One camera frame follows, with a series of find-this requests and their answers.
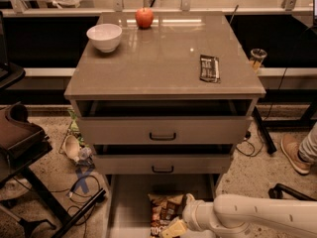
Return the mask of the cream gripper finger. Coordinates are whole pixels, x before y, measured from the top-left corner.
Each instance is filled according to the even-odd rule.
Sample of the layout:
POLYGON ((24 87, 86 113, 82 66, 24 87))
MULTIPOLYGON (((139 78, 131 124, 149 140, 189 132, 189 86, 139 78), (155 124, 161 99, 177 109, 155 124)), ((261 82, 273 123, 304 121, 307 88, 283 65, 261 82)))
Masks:
POLYGON ((193 194, 191 193, 187 193, 184 197, 183 200, 181 202, 181 206, 180 206, 180 212, 184 213, 187 211, 190 211, 193 203, 195 202, 195 197, 193 194))

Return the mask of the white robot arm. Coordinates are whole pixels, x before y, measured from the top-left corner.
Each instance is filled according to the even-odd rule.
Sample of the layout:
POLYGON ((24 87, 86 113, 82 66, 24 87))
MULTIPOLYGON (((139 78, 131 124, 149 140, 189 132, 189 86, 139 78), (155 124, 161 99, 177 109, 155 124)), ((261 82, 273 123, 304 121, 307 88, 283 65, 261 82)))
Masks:
POLYGON ((174 218, 159 234, 175 238, 188 230, 211 231, 221 238, 252 238, 250 223, 298 238, 317 238, 317 202, 221 194, 212 202, 186 196, 182 218, 174 218))

